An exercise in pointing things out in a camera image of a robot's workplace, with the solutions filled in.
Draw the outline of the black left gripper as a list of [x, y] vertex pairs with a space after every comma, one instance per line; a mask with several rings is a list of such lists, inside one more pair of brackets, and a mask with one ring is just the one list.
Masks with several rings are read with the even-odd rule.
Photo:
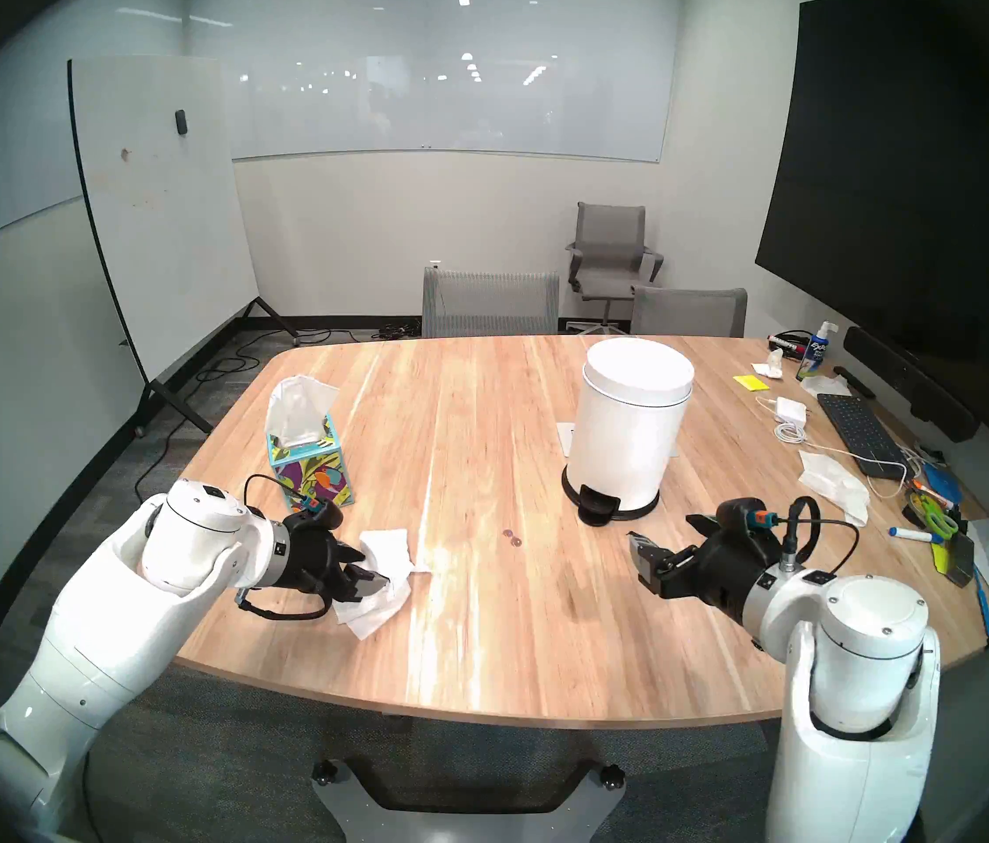
[[[332, 602], [361, 602], [376, 594], [376, 578], [388, 578], [365, 568], [364, 562], [361, 550], [337, 540], [330, 530], [292, 527], [282, 588], [317, 594]], [[353, 576], [346, 572], [348, 566], [354, 566]]]

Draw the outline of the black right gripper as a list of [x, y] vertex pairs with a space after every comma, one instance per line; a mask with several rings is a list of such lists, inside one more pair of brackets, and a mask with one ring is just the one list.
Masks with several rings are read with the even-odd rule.
[[746, 536], [722, 530], [715, 516], [686, 515], [701, 536], [701, 545], [674, 553], [646, 536], [629, 536], [629, 555], [639, 582], [663, 599], [698, 598], [730, 618], [741, 618], [759, 577], [780, 557], [780, 542], [771, 530]]

